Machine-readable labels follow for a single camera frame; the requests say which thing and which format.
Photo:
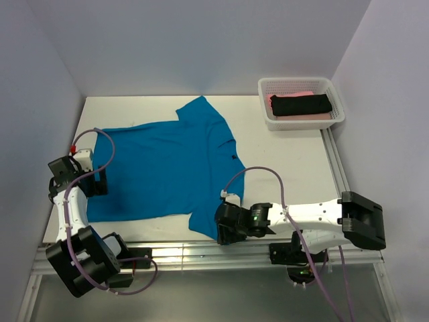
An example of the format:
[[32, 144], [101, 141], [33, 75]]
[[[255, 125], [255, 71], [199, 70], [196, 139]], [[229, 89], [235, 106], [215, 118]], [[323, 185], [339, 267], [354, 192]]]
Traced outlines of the blue t-shirt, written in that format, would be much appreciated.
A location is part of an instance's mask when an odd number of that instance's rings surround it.
[[175, 121], [106, 129], [95, 166], [105, 166], [108, 194], [88, 200], [91, 222], [189, 215], [189, 229], [218, 236], [215, 213], [222, 189], [244, 194], [244, 168], [225, 119], [199, 97]]

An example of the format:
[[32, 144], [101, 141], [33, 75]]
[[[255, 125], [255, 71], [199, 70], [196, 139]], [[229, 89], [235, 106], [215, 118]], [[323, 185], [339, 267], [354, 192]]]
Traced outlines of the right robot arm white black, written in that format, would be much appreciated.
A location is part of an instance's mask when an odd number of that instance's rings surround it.
[[256, 203], [249, 209], [241, 206], [238, 195], [223, 191], [215, 223], [220, 245], [294, 231], [298, 240], [290, 245], [290, 253], [299, 262], [345, 244], [373, 251], [386, 248], [381, 205], [351, 191], [321, 203]]

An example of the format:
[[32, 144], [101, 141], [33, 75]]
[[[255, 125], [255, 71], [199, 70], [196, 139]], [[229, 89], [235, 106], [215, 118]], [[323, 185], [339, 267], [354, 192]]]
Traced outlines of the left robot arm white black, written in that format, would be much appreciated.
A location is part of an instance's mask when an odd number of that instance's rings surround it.
[[131, 252], [115, 232], [101, 237], [87, 218], [88, 199], [108, 193], [104, 170], [93, 171], [93, 151], [79, 150], [48, 164], [53, 177], [49, 200], [58, 212], [58, 234], [46, 257], [71, 294], [79, 298], [94, 288], [76, 267], [79, 262], [96, 283], [111, 282], [128, 265]]

